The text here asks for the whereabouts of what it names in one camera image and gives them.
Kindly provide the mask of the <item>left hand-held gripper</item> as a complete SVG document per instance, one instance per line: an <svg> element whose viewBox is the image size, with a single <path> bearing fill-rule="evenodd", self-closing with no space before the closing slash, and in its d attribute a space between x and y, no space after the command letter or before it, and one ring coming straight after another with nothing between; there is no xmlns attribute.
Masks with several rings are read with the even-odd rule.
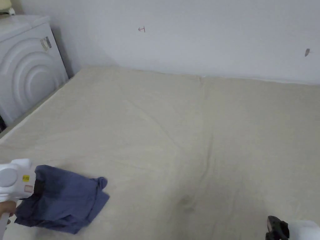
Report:
<svg viewBox="0 0 320 240"><path fill-rule="evenodd" d="M36 179L30 159L15 159L0 165L0 202L26 199L43 192L43 182Z"/></svg>

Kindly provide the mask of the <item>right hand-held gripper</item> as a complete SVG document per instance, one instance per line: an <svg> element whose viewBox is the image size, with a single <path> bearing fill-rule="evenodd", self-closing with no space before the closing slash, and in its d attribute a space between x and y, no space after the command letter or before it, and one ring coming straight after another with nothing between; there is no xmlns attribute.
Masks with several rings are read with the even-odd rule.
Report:
<svg viewBox="0 0 320 240"><path fill-rule="evenodd" d="M267 232L265 240L281 240L282 230L280 219L275 216L267 218ZM282 221L284 227L284 240L319 240L320 227L313 221Z"/></svg>

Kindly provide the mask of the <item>person's left hand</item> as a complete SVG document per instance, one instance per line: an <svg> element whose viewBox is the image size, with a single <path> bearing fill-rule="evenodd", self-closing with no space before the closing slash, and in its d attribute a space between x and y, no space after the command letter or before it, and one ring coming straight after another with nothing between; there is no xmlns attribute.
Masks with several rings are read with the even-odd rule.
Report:
<svg viewBox="0 0 320 240"><path fill-rule="evenodd" d="M12 217L15 214L17 203L15 201L0 202L0 218L3 214L9 214Z"/></svg>

